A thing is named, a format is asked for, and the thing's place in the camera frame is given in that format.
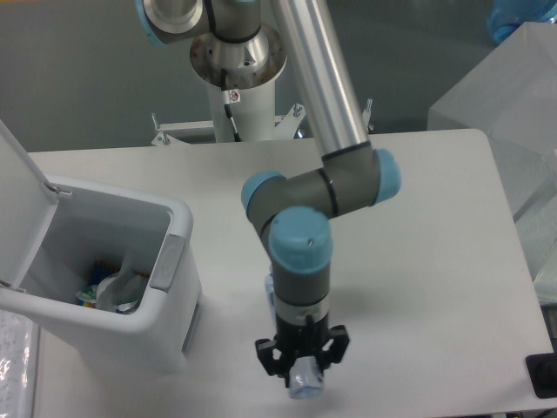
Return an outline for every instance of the trash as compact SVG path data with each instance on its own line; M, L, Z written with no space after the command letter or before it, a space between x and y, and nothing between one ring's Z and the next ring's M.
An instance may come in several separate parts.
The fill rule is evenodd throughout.
M97 309L131 314L138 308L149 279L133 271L117 273L104 279L97 290Z
M78 305L117 314L132 314L139 308L150 275L131 269L126 257L118 270L112 264L97 260L88 287L77 293Z
M77 292L77 304L82 307L96 307L97 305L97 285L86 287Z

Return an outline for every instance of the gray floor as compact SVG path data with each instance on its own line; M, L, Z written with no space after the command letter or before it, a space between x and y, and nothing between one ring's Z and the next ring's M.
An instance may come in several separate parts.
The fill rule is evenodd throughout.
M378 132L426 129L440 96L494 47L488 0L330 1ZM266 20L272 21L264 1ZM147 145L159 122L209 119L189 43L152 47L132 1L0 2L0 119L30 152ZM290 68L277 112L299 100Z

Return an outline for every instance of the plastic wrapper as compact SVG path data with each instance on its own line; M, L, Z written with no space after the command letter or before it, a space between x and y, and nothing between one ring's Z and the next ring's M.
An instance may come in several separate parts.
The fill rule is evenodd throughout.
M39 328L24 316L0 311L0 417L31 418Z

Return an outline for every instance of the silver metal tube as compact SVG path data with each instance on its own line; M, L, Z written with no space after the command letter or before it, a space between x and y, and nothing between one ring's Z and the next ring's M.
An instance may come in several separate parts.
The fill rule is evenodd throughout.
M203 0L144 0L145 14L160 30L187 32L199 23Z
M368 140L325 0L272 0L323 155Z

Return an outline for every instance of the transparent container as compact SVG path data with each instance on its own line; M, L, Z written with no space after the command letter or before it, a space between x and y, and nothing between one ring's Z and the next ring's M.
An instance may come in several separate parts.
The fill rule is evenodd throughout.
M556 20L557 0L495 0L487 30L500 44L525 22L554 24Z

